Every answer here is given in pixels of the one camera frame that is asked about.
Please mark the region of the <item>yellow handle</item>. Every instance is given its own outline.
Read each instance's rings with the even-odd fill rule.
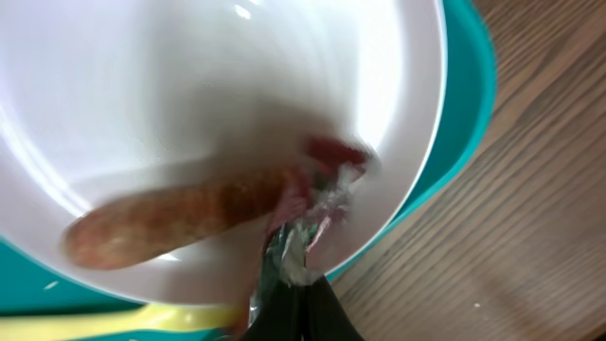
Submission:
[[[0,318],[2,341],[55,341],[98,335],[160,330],[194,332],[226,327],[238,317],[234,308],[181,308],[150,304],[120,313]]]

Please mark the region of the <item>black tongs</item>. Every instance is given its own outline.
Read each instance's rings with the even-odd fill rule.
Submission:
[[[278,281],[241,341],[364,341],[328,280],[308,286]]]

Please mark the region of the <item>teal plate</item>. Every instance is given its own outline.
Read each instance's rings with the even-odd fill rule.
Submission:
[[[380,238],[461,171],[472,157],[490,121],[496,94],[496,60],[490,36],[470,0],[444,0],[444,9],[448,34],[448,80],[436,142],[419,182]],[[5,243],[0,243],[0,260],[6,274],[0,282],[0,315],[78,314],[140,306],[139,303],[90,290],[49,272]],[[330,277],[338,276],[355,261],[351,260]],[[45,290],[48,284],[55,281],[57,284],[52,289]],[[214,337],[208,331],[131,332],[96,337],[94,340],[185,341],[203,338],[211,340]]]

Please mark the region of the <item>white bowl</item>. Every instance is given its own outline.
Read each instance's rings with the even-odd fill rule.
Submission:
[[[439,0],[0,0],[2,235],[118,296],[239,302],[263,221],[118,271],[72,265],[64,229],[118,194],[191,183],[355,135],[381,171],[311,255],[329,271],[402,204],[446,79]]]

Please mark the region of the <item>teal bowl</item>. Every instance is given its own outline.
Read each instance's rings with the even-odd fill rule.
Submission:
[[[489,124],[496,93],[496,60],[490,36],[470,0],[444,0],[448,35],[448,80],[437,138],[419,182],[382,236],[452,180],[470,160]],[[77,314],[138,307],[61,278],[0,243],[4,273],[0,282],[0,315]],[[355,260],[332,273],[342,273]],[[44,290],[58,281],[52,290]],[[95,340],[212,340],[195,333],[133,332]]]

